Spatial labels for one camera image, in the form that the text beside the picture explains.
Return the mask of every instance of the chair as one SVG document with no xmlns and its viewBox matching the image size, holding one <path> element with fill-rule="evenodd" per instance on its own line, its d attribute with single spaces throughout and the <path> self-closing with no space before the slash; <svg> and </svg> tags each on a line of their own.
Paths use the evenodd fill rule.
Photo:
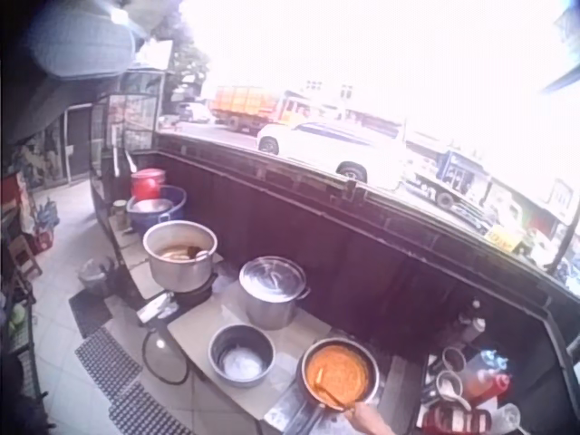
<svg viewBox="0 0 580 435">
<path fill-rule="evenodd" d="M 38 270 L 38 275 L 43 274 L 43 269 L 40 268 L 36 258 L 34 257 L 33 251 L 28 246 L 28 242 L 26 241 L 26 237 L 24 235 L 17 236 L 13 241 L 10 242 L 8 245 L 8 251 L 10 252 L 10 257 L 14 262 L 14 265 L 18 268 L 20 273 L 24 278 L 29 276 L 34 270 Z M 26 253 L 25 261 L 20 264 L 18 258 L 23 254 Z M 32 266 L 24 269 L 26 263 L 30 260 L 32 262 Z"/>
</svg>

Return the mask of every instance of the hand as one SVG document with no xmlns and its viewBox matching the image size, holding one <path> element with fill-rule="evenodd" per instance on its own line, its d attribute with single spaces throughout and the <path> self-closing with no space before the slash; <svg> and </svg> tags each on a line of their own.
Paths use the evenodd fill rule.
<svg viewBox="0 0 580 435">
<path fill-rule="evenodd" d="M 352 409 L 344 413 L 344 416 L 355 430 L 366 435 L 394 435 L 376 408 L 361 401 L 355 403 Z"/>
</svg>

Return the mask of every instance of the vehicle wheel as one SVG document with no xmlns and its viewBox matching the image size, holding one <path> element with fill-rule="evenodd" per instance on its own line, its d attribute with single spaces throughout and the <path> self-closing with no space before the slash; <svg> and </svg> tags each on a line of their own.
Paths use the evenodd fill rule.
<svg viewBox="0 0 580 435">
<path fill-rule="evenodd" d="M 227 129 L 230 131 L 241 131 L 242 127 L 239 124 L 239 118 L 237 116 L 231 116 L 227 120 Z"/>
<path fill-rule="evenodd" d="M 349 179 L 356 179 L 357 181 L 362 181 L 366 183 L 366 174 L 364 169 L 354 165 L 344 165 L 340 167 L 337 172 Z"/>
<path fill-rule="evenodd" d="M 262 138 L 257 147 L 260 151 L 267 152 L 268 154 L 278 155 L 280 149 L 278 148 L 278 141 L 274 138 Z"/>
<path fill-rule="evenodd" d="M 437 202 L 437 205 L 439 207 L 444 208 L 446 210 L 449 210 L 451 206 L 455 203 L 455 199 L 453 199 L 453 197 L 447 192 L 439 193 L 437 197 L 435 197 L 435 201 Z"/>
</svg>

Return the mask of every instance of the red bucket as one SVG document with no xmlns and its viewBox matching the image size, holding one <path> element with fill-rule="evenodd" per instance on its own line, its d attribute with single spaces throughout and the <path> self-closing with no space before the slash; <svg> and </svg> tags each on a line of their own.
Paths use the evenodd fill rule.
<svg viewBox="0 0 580 435">
<path fill-rule="evenodd" d="M 142 201 L 160 197 L 161 185 L 165 184 L 163 169 L 142 169 L 131 176 L 131 195 Z"/>
</svg>

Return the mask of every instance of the tree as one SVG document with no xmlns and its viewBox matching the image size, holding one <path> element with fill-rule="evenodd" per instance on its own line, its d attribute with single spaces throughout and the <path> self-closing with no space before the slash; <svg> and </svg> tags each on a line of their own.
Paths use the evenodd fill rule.
<svg viewBox="0 0 580 435">
<path fill-rule="evenodd" d="M 189 25 L 181 18 L 178 7 L 165 15 L 163 21 L 151 32 L 151 35 L 158 41 L 173 41 L 173 53 L 165 79 L 162 102 L 163 112 L 169 112 L 171 95 L 179 86 L 184 84 L 183 79 L 194 76 L 194 81 L 184 85 L 197 90 L 201 89 L 208 73 L 209 57 L 194 44 L 193 33 Z"/>
</svg>

